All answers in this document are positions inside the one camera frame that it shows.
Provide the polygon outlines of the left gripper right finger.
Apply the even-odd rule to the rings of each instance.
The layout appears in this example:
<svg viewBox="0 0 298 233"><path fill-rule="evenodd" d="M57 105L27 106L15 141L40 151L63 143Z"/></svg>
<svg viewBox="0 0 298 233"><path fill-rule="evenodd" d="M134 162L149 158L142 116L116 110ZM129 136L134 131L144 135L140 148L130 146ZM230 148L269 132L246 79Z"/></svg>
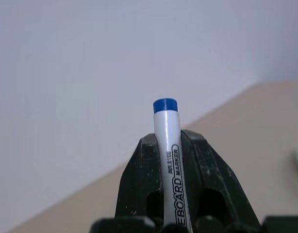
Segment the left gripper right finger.
<svg viewBox="0 0 298 233"><path fill-rule="evenodd" d="M236 175L207 140L182 131L186 192L191 221L213 216L222 223L257 223Z"/></svg>

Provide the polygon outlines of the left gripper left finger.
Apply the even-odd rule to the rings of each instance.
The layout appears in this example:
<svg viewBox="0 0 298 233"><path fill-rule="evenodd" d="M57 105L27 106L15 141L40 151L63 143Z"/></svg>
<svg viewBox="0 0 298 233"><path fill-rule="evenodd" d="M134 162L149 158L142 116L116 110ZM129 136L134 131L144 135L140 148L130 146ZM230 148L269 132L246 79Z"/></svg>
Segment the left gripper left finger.
<svg viewBox="0 0 298 233"><path fill-rule="evenodd" d="M164 217L159 150L152 133L139 140L123 171L115 216Z"/></svg>

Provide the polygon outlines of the white blue whiteboard marker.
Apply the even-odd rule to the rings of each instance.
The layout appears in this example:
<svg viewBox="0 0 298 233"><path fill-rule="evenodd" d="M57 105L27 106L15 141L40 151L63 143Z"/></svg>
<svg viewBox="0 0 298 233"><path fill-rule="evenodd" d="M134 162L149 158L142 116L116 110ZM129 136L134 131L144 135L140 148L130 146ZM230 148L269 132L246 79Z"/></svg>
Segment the white blue whiteboard marker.
<svg viewBox="0 0 298 233"><path fill-rule="evenodd" d="M154 134L157 139L164 191L164 224L176 224L193 233L185 186L180 117L176 100L153 103Z"/></svg>

